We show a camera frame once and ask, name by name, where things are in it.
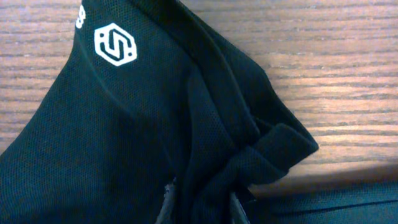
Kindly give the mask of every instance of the garment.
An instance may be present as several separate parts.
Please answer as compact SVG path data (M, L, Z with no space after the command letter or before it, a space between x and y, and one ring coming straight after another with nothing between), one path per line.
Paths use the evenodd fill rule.
M398 222L398 181L267 198L247 203L242 210L250 224L395 224Z
M180 2L83 0L66 65L0 156L0 223L229 223L234 195L317 149Z

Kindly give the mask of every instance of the wooden table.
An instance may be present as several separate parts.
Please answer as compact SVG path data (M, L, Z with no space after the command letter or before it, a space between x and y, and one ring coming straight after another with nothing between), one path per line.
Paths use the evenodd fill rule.
M257 195L398 179L396 0L185 0L251 56L320 150ZM80 1L0 2L0 153L64 66Z

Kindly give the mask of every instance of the hexagonal logo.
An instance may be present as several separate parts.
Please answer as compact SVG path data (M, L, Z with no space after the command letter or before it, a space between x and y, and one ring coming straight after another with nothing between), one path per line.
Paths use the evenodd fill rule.
M109 63L120 66L137 58L134 37L111 23L94 31L95 52Z

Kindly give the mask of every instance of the wood grain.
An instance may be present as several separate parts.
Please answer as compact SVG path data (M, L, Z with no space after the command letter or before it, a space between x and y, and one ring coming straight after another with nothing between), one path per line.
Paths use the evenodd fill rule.
M266 70L320 144L286 178L253 191L266 196L303 183L322 189L331 179L398 179L398 172L386 171L398 169L396 0L182 2ZM0 153L67 61L79 5L0 3Z

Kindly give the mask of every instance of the printed logo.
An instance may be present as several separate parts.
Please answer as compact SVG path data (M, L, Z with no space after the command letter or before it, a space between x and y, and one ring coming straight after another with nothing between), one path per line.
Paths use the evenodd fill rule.
M137 58L134 37L115 23L94 32L95 52L109 63L120 66Z
M84 20L86 19L86 11L85 8L81 5L79 9L79 16L76 20L76 27L80 29L83 26Z

